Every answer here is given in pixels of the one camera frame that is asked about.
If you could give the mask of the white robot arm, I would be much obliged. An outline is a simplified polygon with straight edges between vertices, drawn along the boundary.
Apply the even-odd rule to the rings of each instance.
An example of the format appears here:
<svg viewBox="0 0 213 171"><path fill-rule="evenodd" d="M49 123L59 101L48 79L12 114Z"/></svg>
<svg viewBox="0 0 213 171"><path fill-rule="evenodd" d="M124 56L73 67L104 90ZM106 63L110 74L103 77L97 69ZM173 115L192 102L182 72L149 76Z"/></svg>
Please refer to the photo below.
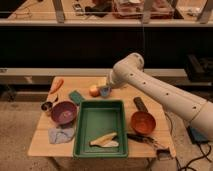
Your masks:
<svg viewBox="0 0 213 171"><path fill-rule="evenodd" d="M144 73L143 67L143 57L131 53L114 64L106 76L106 85L118 88L130 84L213 141L213 102L156 79Z"/></svg>

